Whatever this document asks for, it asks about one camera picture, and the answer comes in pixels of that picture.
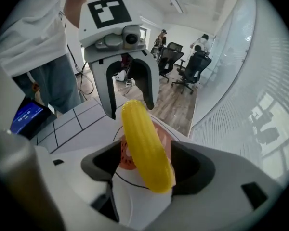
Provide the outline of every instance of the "white t-shirt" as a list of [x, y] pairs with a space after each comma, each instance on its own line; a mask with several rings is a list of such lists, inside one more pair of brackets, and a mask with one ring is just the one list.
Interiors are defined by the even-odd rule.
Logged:
[[0, 63], [15, 77], [67, 54], [60, 0], [21, 0], [0, 30]]

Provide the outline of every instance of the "wooden floor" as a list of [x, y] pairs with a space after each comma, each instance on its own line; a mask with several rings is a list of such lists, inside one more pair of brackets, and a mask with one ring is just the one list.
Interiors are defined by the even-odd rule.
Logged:
[[[88, 72], [87, 76], [94, 82], [91, 72]], [[154, 109], [149, 110], [149, 112], [178, 132], [187, 136], [193, 118], [197, 89], [193, 87], [194, 93], [190, 95], [190, 90], [187, 88], [185, 88], [183, 94], [181, 94], [183, 86], [174, 85], [171, 87], [171, 82], [180, 79], [176, 67], [169, 73], [168, 78], [170, 79], [169, 83], [167, 83], [165, 78], [160, 77], [158, 101]], [[78, 83], [80, 83], [80, 76], [77, 77], [77, 80]], [[124, 86], [124, 83], [114, 80], [114, 90], [116, 92]], [[92, 86], [88, 80], [83, 80], [82, 89], [86, 93], [90, 92]], [[136, 86], [133, 86], [127, 93], [129, 89], [130, 87], [121, 89], [119, 93], [128, 99], [140, 100], [145, 105], [142, 92]], [[89, 99], [96, 96], [98, 96], [98, 93], [94, 86], [93, 93], [86, 95], [86, 98]]]

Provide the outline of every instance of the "yellow plastic corn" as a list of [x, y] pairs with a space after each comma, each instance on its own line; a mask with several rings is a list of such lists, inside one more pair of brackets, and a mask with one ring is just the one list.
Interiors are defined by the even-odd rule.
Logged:
[[165, 193], [174, 181], [164, 148], [145, 107], [130, 100], [122, 107], [125, 137], [133, 161], [146, 186], [155, 193]]

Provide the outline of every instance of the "blue screen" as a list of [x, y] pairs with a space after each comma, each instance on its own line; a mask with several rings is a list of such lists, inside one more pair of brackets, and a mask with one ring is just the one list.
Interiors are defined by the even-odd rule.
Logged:
[[24, 107], [20, 108], [11, 125], [11, 132], [19, 133], [42, 110], [43, 109], [35, 103], [28, 103]]

